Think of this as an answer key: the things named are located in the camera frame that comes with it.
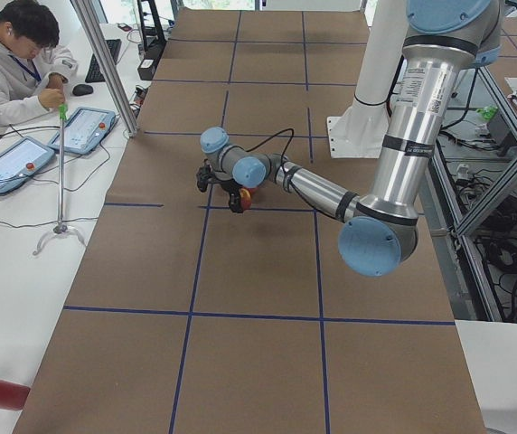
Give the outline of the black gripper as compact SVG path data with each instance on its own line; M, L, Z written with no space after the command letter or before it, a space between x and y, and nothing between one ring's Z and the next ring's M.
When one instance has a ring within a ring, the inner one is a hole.
M237 183L232 178L220 179L219 185L221 189L229 195L229 209L234 213L243 213L244 208L242 205L242 198L240 195L240 189L242 188L242 185Z

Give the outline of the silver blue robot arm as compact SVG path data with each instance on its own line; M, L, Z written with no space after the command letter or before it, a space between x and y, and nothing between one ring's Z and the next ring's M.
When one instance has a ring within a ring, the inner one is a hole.
M503 3L380 1L352 105L327 120L335 157L377 162L367 194L357 194L291 162L232 143L212 127L200 142L205 156L199 190L218 184L234 212L250 192L271 181L343 224L338 249L354 271L391 273L418 244L415 201L452 90L461 71L485 66L500 51Z

